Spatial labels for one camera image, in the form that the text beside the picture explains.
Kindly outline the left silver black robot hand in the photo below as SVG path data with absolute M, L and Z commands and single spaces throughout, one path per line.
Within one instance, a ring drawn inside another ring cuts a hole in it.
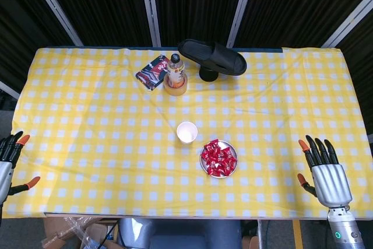
M 37 176 L 28 183 L 12 186 L 12 177 L 16 164 L 23 147 L 29 139 L 30 135 L 23 135 L 23 131 L 1 139 L 1 208 L 8 196 L 28 191 L 40 180 L 40 176 Z

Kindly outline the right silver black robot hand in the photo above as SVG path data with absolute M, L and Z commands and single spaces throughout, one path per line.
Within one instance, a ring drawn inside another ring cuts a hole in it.
M 349 208 L 352 194 L 343 166 L 339 163 L 336 151 L 330 141 L 321 141 L 306 135 L 306 141 L 298 141 L 308 167 L 313 185 L 305 177 L 297 174 L 298 182 L 307 192 L 317 197 L 327 208 Z

